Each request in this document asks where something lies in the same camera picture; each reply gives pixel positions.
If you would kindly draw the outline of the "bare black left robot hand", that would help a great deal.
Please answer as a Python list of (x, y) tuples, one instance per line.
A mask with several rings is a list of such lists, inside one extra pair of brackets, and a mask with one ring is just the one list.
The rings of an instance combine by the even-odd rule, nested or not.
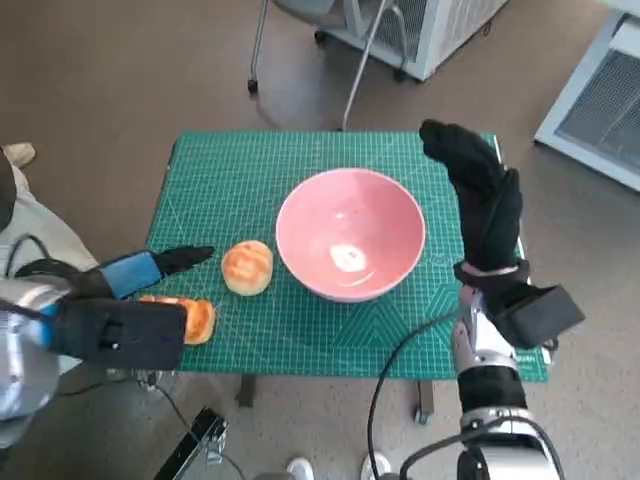
[(124, 299), (158, 284), (165, 277), (186, 272), (209, 260), (213, 246), (179, 246), (153, 252), (142, 250), (68, 277), (79, 298)]

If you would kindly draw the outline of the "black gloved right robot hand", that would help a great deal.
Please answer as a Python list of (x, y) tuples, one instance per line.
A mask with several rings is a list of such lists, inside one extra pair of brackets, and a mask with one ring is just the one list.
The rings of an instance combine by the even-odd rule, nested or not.
[(419, 136), (424, 154), (444, 165), (456, 192), (465, 261), (482, 272), (514, 267), (523, 208), (518, 171), (460, 125), (428, 119)]

